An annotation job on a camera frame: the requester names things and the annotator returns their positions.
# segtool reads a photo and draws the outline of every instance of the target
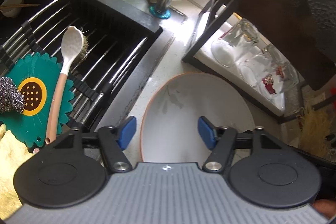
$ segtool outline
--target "plate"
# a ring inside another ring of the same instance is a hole
[[[140,132],[142,160],[202,166],[210,150],[197,131],[200,116],[239,132],[254,129],[249,108],[230,84],[207,73],[181,74],[169,80],[147,105]]]

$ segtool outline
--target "metal screw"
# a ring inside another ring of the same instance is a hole
[[[113,168],[118,171],[126,171],[129,169],[129,164],[126,162],[118,161],[113,165]]]
[[[211,171],[218,171],[222,168],[222,165],[219,162],[211,161],[205,165],[205,168]]]

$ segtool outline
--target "green flower-shaped mat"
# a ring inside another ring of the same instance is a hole
[[[0,121],[27,147],[32,147],[34,143],[40,147],[44,145],[49,110],[61,68],[62,64],[57,63],[56,57],[35,53],[19,59],[6,75],[13,79],[24,95],[25,109],[22,114],[14,111],[0,114]],[[73,82],[67,80],[59,111],[57,134],[62,132],[61,124],[69,121],[66,113],[73,109],[69,102],[74,98],[70,91],[72,86]]]

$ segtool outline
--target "yellow cloth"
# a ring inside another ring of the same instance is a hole
[[[0,126],[0,218],[5,219],[22,206],[13,186],[16,169],[33,154],[18,141],[6,125]]]

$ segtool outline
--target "gray ribbed surface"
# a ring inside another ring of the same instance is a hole
[[[104,190],[80,205],[43,210],[24,205],[8,224],[325,224],[327,219],[306,205],[268,210],[237,197],[220,175],[196,164],[139,163],[115,174]]]

